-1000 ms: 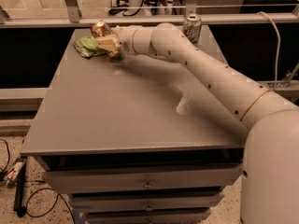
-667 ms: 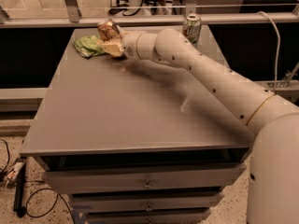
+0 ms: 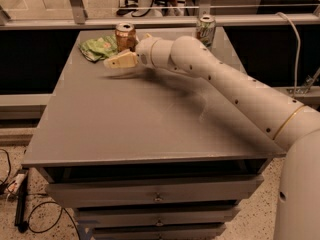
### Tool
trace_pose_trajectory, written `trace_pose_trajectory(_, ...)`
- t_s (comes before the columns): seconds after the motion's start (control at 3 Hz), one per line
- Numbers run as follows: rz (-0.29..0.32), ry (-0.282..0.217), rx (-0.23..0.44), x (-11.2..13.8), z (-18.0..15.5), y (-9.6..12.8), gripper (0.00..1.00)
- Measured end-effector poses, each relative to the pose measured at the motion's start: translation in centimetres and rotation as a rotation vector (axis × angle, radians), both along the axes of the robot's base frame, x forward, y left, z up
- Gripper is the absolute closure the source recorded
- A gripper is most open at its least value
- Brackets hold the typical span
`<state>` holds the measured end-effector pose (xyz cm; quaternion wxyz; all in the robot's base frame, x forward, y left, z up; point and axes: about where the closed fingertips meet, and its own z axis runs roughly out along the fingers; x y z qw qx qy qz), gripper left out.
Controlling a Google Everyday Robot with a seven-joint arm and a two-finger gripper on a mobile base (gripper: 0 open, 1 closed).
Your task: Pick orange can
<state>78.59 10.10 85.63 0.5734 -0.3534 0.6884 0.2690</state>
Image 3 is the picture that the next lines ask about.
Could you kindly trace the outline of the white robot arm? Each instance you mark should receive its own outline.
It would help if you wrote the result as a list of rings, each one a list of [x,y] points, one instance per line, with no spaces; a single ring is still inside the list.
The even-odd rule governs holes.
[[[109,69],[146,67],[202,78],[286,151],[274,240],[320,240],[320,112],[230,67],[198,39],[145,36]]]

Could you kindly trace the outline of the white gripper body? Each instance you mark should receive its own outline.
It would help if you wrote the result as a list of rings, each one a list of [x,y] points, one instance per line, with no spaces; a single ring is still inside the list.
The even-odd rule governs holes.
[[[148,37],[142,39],[135,48],[138,62],[147,68],[152,68],[152,47],[155,44],[156,39],[154,37]]]

